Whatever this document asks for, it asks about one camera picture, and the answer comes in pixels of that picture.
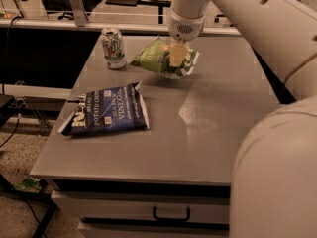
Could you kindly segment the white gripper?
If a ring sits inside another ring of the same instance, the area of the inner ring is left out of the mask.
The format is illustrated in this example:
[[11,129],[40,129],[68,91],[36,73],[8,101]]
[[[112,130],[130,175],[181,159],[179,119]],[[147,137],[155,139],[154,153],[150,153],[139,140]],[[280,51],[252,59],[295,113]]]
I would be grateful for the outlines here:
[[189,41],[199,36],[204,28],[205,10],[177,11],[170,9],[168,31],[173,37],[170,43],[170,65],[180,67],[189,51]]

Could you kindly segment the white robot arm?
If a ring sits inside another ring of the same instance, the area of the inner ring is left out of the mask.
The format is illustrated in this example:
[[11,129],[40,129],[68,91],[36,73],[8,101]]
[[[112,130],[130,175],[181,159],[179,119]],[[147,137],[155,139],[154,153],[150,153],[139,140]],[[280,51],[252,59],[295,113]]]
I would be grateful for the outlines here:
[[296,0],[172,0],[168,30],[183,42],[214,4],[294,97],[257,122],[230,182],[230,238],[317,238],[317,13]]

